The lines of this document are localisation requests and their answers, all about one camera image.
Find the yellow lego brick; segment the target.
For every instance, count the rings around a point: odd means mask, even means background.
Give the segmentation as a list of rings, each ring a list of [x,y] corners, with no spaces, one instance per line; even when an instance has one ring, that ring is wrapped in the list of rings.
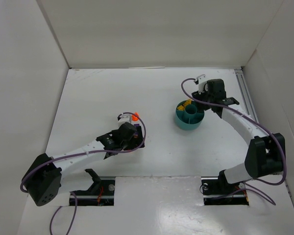
[[[192,100],[191,100],[191,99],[188,99],[188,100],[186,100],[186,101],[184,102],[183,106],[186,107],[187,105],[190,105],[191,102],[192,102]]]
[[[179,105],[176,109],[179,110],[179,111],[184,111],[185,106],[184,105]]]

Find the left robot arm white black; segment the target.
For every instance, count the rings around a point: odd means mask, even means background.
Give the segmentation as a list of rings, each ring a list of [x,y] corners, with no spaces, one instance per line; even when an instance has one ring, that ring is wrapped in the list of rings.
[[[40,154],[21,181],[21,191],[28,193],[36,206],[51,202],[58,194],[69,191],[93,192],[99,188],[100,177],[86,165],[112,156],[131,153],[145,146],[146,127],[125,122],[116,130],[97,137],[91,143],[71,152],[48,156]],[[92,184],[83,187],[73,173],[82,169],[90,175]]]

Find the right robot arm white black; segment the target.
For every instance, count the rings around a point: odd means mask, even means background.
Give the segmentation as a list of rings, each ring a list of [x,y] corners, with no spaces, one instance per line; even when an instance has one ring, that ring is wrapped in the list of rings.
[[[198,91],[192,93],[192,98],[197,106],[204,111],[212,110],[230,124],[248,145],[243,163],[219,173],[219,187],[226,188],[251,180],[263,182],[264,176],[275,173],[282,173],[282,179],[275,185],[284,183],[286,179],[284,137],[279,133],[273,134],[257,123],[242,109],[237,99],[228,97],[223,80],[202,81],[201,77],[197,77],[194,83],[198,85]]]

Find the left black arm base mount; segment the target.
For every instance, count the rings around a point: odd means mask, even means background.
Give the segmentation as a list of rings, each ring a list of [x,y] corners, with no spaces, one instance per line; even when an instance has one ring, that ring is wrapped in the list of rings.
[[[86,189],[76,190],[78,206],[113,206],[115,194],[115,177],[99,177],[93,169],[85,172],[91,177],[91,182],[86,184]]]

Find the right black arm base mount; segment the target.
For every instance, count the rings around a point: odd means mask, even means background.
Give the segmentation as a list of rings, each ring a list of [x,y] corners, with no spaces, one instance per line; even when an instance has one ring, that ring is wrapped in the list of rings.
[[[205,206],[249,205],[244,183],[229,184],[223,173],[201,177],[199,190]]]

